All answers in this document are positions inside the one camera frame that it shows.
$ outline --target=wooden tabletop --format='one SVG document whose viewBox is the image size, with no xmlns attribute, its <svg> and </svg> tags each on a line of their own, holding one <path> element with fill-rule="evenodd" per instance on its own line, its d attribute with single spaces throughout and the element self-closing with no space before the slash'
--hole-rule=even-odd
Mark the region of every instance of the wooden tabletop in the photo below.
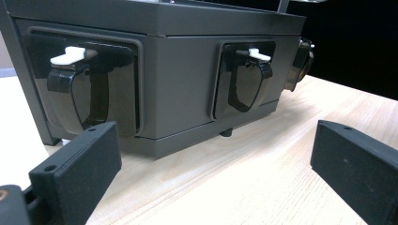
<svg viewBox="0 0 398 225">
<path fill-rule="evenodd" d="M 22 123 L 25 133 L 9 133 L 2 125 L 2 139 L 20 141 L 0 145 L 0 158 L 12 161 L 10 152 L 20 151 L 19 158 L 39 164 L 43 152 L 60 145 L 43 148 L 23 95 L 6 93 L 4 83 L 19 85 L 16 78 L 0 79 L 2 111 L 10 112 L 0 114 L 2 123 L 23 119 L 14 125 Z M 23 114 L 11 119 L 17 104 L 24 105 Z M 235 129 L 230 138 L 216 137 L 158 160 L 122 153 L 122 170 L 87 223 L 365 224 L 312 171 L 317 121 L 346 124 L 398 149 L 397 112 L 397 101 L 307 76 L 295 92 L 282 93 L 276 112 Z M 27 141 L 31 146 L 21 150 L 27 136 L 33 137 Z M 0 182 L 8 180 L 2 175 Z"/>
</svg>

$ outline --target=wood grain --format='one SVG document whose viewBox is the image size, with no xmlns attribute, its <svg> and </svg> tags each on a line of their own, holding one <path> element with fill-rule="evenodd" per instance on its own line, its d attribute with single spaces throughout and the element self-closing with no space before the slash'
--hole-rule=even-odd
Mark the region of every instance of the wood grain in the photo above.
<svg viewBox="0 0 398 225">
<path fill-rule="evenodd" d="M 397 101 L 306 77 L 277 112 L 159 160 L 123 155 L 89 224 L 365 224 L 310 166 L 317 121 L 398 148 Z"/>
</svg>

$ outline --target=gray plastic panel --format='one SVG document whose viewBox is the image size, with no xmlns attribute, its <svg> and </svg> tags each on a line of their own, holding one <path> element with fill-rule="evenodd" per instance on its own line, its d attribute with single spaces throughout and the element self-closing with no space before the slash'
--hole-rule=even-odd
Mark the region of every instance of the gray plastic panel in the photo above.
<svg viewBox="0 0 398 225">
<path fill-rule="evenodd" d="M 299 35 L 305 18 L 241 7 L 110 0 L 6 0 L 11 17 L 154 36 Z"/>
</svg>

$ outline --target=dark background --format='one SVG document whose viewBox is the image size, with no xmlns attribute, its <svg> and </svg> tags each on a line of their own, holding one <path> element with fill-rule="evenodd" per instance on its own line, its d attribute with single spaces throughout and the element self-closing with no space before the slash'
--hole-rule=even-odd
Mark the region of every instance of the dark background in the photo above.
<svg viewBox="0 0 398 225">
<path fill-rule="evenodd" d="M 278 0 L 219 0 L 276 11 Z M 291 1 L 306 16 L 302 35 L 315 44 L 309 74 L 398 100 L 398 0 Z"/>
</svg>

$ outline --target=white latch tab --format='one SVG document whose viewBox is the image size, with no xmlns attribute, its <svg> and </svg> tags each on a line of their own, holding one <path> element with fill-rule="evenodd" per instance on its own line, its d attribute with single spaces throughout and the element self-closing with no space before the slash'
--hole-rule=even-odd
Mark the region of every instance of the white latch tab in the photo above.
<svg viewBox="0 0 398 225">
<path fill-rule="evenodd" d="M 85 48 L 67 47 L 65 54 L 51 58 L 50 62 L 54 65 L 70 65 L 84 59 Z"/>
<path fill-rule="evenodd" d="M 265 62 L 269 62 L 269 60 L 271 60 L 271 57 L 260 53 L 258 49 L 249 49 L 249 56 Z"/>
</svg>

